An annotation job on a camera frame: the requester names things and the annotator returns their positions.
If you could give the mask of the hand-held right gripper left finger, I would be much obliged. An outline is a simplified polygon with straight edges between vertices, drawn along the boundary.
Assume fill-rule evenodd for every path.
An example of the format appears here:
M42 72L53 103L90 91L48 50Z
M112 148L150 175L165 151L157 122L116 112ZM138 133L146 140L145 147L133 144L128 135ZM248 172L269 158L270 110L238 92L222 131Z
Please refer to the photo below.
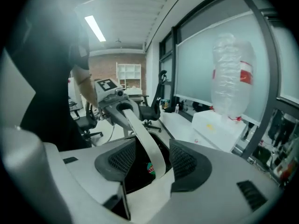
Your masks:
M45 143L45 151L71 220L131 219L124 179L135 160L133 139L66 152Z

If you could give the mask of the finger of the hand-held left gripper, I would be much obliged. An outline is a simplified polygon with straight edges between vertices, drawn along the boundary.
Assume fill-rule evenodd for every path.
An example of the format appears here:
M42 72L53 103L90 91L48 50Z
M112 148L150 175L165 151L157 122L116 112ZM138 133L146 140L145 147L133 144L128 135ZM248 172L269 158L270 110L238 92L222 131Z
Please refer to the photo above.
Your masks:
M131 130L131 126L124 114L124 110L131 109L129 104L111 104L104 107L104 118L108 120L111 125L119 125L125 130Z
M130 109L140 119L139 105L132 99L125 99L116 105L116 109L125 117L124 110Z

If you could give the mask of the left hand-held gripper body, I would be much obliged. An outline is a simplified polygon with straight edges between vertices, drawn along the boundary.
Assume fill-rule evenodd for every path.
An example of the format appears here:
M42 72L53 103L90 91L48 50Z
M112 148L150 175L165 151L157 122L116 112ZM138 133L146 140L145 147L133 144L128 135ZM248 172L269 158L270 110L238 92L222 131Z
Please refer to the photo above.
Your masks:
M129 101L123 87L111 78L95 81L98 108L116 108L121 103Z

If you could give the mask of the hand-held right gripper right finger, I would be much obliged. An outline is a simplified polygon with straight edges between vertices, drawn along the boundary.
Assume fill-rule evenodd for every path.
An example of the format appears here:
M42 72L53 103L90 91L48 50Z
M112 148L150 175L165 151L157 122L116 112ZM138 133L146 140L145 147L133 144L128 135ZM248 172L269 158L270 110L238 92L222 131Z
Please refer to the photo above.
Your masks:
M171 139L170 161L175 181L168 213L173 220L257 219L282 193L235 154Z

